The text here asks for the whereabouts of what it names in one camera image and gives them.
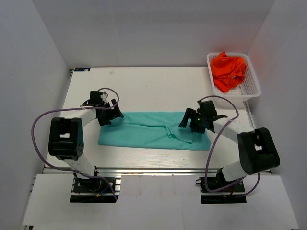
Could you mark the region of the teal t-shirt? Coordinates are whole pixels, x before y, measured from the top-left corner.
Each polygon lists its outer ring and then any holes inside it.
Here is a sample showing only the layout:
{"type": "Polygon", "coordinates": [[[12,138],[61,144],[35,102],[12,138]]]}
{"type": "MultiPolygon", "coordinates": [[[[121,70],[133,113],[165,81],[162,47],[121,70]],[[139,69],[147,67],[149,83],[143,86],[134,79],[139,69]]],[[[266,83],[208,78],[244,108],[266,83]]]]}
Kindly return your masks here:
{"type": "Polygon", "coordinates": [[[126,112],[123,118],[101,126],[99,145],[207,151],[211,141],[207,133],[192,133],[179,128],[184,112],[126,112]]]}

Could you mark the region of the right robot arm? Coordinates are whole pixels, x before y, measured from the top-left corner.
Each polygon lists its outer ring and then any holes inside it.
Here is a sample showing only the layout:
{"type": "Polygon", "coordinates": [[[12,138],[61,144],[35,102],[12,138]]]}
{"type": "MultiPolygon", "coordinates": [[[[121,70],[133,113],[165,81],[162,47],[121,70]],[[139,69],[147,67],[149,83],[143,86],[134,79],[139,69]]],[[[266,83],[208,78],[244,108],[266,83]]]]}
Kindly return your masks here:
{"type": "Polygon", "coordinates": [[[217,188],[210,188],[208,173],[203,183],[210,192],[221,191],[248,175],[280,166],[280,157],[269,130],[265,127],[253,129],[242,127],[225,115],[218,115],[215,109],[186,109],[179,128],[189,126],[194,133],[205,133],[209,130],[216,133],[209,155],[220,136],[224,136],[238,145],[239,160],[218,170],[215,183],[217,188]]]}

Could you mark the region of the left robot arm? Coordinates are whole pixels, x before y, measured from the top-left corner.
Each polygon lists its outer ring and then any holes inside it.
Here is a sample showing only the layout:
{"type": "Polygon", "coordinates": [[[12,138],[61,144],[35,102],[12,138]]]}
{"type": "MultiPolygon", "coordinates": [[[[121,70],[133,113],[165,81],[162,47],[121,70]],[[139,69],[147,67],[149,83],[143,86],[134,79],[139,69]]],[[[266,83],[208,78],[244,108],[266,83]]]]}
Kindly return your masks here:
{"type": "Polygon", "coordinates": [[[65,117],[51,120],[48,152],[51,156],[67,163],[74,173],[84,178],[97,176],[96,167],[84,154],[83,128],[98,120],[99,125],[110,125],[115,118],[123,118],[118,103],[101,99],[93,106],[82,106],[80,110],[65,117]]]}

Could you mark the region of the orange t-shirt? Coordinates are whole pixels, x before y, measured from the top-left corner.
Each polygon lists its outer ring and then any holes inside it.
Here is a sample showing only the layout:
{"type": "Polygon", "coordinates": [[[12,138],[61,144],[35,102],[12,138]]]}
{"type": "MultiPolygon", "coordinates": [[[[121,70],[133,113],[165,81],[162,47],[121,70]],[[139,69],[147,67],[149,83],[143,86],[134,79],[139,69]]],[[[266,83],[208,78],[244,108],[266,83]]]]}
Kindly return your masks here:
{"type": "Polygon", "coordinates": [[[229,56],[225,51],[211,61],[210,67],[214,85],[222,93],[227,93],[242,84],[247,68],[242,57],[229,56]]]}

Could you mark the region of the white plastic basket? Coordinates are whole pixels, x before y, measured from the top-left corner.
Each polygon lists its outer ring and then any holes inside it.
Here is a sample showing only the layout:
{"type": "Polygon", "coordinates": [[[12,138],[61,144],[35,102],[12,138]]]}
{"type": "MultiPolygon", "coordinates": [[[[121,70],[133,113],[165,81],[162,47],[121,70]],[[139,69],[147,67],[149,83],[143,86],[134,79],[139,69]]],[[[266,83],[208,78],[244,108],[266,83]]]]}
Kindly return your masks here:
{"type": "Polygon", "coordinates": [[[256,77],[256,74],[253,70],[252,64],[250,62],[250,59],[247,55],[242,53],[229,53],[226,52],[229,56],[239,56],[242,57],[245,61],[245,64],[247,66],[245,70],[245,79],[242,84],[237,86],[236,88],[230,90],[227,93],[222,93],[219,89],[217,89],[213,82],[212,72],[210,63],[211,61],[218,56],[219,53],[209,53],[207,55],[207,64],[208,64],[208,70],[210,75],[210,80],[212,83],[212,89],[213,93],[218,96],[223,96],[227,99],[230,99],[232,101],[247,101],[253,97],[258,97],[261,94],[261,90],[258,84],[258,80],[256,77]]]}

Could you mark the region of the aluminium table rail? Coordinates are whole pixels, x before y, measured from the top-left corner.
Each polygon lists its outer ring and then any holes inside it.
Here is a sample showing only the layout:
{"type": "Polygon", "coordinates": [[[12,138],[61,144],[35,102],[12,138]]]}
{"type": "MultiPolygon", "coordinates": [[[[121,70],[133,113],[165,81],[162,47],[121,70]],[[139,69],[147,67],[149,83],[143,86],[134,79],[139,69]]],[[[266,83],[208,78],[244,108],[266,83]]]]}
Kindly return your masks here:
{"type": "MultiPolygon", "coordinates": [[[[68,168],[62,167],[63,171],[45,167],[43,173],[70,173],[68,168]]],[[[205,174],[204,168],[98,168],[100,174],[205,174]]],[[[209,175],[215,175],[217,168],[209,169],[209,175]]],[[[261,175],[272,175],[270,170],[260,172],[261,175]]]]}

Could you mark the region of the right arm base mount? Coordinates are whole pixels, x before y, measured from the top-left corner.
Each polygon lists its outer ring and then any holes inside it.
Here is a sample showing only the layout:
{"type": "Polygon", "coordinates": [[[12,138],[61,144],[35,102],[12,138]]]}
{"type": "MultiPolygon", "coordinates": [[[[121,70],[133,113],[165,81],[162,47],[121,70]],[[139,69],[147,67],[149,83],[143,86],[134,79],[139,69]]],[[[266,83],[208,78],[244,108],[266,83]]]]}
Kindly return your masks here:
{"type": "Polygon", "coordinates": [[[202,204],[244,204],[247,202],[245,188],[242,179],[236,184],[234,181],[226,181],[222,169],[217,171],[216,176],[200,177],[195,184],[200,187],[202,204]]]}

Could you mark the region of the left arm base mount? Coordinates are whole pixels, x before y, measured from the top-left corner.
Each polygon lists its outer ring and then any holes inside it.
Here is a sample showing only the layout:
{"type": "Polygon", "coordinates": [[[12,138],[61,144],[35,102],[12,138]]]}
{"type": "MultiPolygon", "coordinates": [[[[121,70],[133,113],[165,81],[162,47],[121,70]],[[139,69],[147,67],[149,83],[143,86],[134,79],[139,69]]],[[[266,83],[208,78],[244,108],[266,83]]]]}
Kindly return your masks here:
{"type": "Polygon", "coordinates": [[[71,189],[70,203],[114,204],[119,196],[120,179],[106,177],[88,179],[74,177],[71,189]]]}

